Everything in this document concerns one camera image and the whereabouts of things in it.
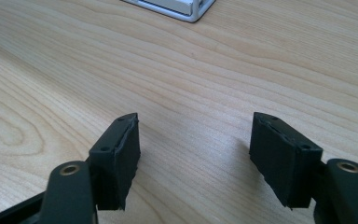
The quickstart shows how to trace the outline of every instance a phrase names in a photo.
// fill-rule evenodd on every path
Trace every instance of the screw hole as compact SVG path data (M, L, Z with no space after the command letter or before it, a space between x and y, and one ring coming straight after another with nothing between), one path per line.
M339 163L337 163L337 166L339 169L349 172L349 173L354 173L357 174L358 173L358 167L354 164L351 164L349 162L345 162L345 161L341 161Z
M72 175L80 170L78 165L67 165L60 170L60 175Z

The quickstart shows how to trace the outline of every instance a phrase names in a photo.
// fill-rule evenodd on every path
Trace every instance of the black bracket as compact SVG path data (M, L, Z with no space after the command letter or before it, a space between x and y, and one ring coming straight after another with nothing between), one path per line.
M96 206L125 209L140 156L138 115L115 119L86 161L55 168L46 192L0 213L0 224L98 223Z
M321 147L281 119L257 112L249 153L283 206L309 207L313 198L316 223L358 223L358 163L324 164Z

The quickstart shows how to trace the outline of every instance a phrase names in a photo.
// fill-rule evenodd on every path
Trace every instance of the mounting hole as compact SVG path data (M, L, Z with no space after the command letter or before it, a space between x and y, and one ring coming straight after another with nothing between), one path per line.
M349 173L354 173L357 174L358 173L358 167L355 164L349 163L349 162L345 162L345 161L341 161L337 163L337 166L339 169L349 172Z
M308 146L307 144L301 145L301 147L305 149L310 149L310 146Z
M78 165L67 165L60 170L60 175L72 175L80 170Z

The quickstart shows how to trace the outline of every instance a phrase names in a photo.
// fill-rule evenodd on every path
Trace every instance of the wood grain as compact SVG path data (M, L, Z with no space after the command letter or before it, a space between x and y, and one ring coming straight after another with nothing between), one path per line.
M0 211L138 112L127 209L101 223L313 223L250 162L255 111L358 162L358 1L217 0L186 23L118 0L0 0Z

